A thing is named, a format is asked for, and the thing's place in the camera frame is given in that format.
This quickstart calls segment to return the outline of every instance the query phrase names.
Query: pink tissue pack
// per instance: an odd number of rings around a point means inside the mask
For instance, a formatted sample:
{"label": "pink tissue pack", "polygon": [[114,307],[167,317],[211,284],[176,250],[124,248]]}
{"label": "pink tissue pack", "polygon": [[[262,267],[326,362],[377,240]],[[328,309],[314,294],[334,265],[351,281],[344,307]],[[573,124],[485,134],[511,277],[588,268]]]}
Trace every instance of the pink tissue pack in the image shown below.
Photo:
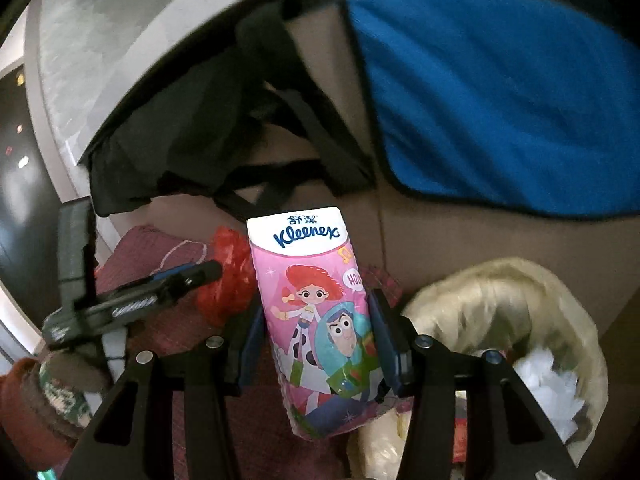
{"label": "pink tissue pack", "polygon": [[380,369],[340,210],[252,218],[247,227],[293,432],[324,438],[385,413],[396,398]]}

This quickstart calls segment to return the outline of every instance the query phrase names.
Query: jessie cartoon character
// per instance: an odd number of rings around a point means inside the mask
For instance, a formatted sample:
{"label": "jessie cartoon character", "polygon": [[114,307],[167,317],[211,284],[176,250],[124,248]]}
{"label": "jessie cartoon character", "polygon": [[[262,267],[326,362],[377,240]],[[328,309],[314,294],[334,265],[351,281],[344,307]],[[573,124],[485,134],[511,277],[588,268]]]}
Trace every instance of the jessie cartoon character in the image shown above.
{"label": "jessie cartoon character", "polygon": [[318,370],[318,364],[309,342],[309,327],[311,323],[314,320],[319,322],[321,319],[317,306],[324,301],[340,300],[343,290],[340,284],[321,267],[293,265],[287,269],[286,275],[289,283],[294,288],[294,292],[291,292],[288,288],[283,288],[282,302],[285,304],[291,303],[295,306],[300,306],[300,308],[283,311],[277,306],[272,306],[271,313],[281,320],[298,318],[298,325],[293,331],[288,355],[290,359],[292,357],[289,382],[294,386],[300,386],[305,368]]}

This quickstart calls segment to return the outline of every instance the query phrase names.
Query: red hair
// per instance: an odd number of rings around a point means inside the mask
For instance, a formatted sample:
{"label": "red hair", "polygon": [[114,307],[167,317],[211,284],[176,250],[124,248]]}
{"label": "red hair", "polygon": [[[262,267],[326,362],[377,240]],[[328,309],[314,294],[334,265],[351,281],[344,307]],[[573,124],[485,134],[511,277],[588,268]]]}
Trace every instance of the red hair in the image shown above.
{"label": "red hair", "polygon": [[[342,297],[342,287],[340,283],[336,282],[326,270],[321,267],[313,267],[306,265],[292,265],[287,269],[287,279],[289,283],[293,285],[296,290],[300,290],[306,286],[311,284],[315,286],[321,286],[326,290],[329,295],[327,296],[328,301],[340,300]],[[284,288],[282,290],[283,296],[288,296],[290,294],[289,289]],[[293,304],[305,304],[302,300],[291,301]]]}

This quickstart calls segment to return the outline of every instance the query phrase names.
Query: silver screw head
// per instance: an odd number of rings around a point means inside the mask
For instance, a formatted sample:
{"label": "silver screw head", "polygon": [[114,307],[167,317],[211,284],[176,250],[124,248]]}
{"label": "silver screw head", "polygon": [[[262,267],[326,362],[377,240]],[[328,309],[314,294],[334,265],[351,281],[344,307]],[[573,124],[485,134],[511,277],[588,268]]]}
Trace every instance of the silver screw head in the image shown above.
{"label": "silver screw head", "polygon": [[429,335],[420,334],[415,338],[416,346],[420,348],[431,348],[433,346],[433,337]]}
{"label": "silver screw head", "polygon": [[482,354],[482,357],[485,361],[491,363],[492,365],[500,364],[503,359],[502,354],[497,350],[487,350],[484,354]]}
{"label": "silver screw head", "polygon": [[207,339],[206,345],[207,348],[211,348],[212,350],[215,348],[220,348],[225,343],[225,340],[222,336],[212,335],[209,339]]}
{"label": "silver screw head", "polygon": [[149,350],[143,350],[138,355],[136,355],[136,361],[141,365],[146,365],[153,358],[154,358],[154,354]]}

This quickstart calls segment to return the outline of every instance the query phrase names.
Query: speech bubble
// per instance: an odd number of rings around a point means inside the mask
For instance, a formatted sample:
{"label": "speech bubble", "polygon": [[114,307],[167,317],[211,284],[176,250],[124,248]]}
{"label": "speech bubble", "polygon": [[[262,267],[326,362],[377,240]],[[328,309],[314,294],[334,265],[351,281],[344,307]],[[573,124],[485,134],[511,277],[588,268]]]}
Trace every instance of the speech bubble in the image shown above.
{"label": "speech bubble", "polygon": [[352,267],[351,269],[345,271],[345,273],[342,275],[342,281],[353,292],[361,292],[364,290],[362,277],[360,276],[358,269],[356,269],[355,267]]}

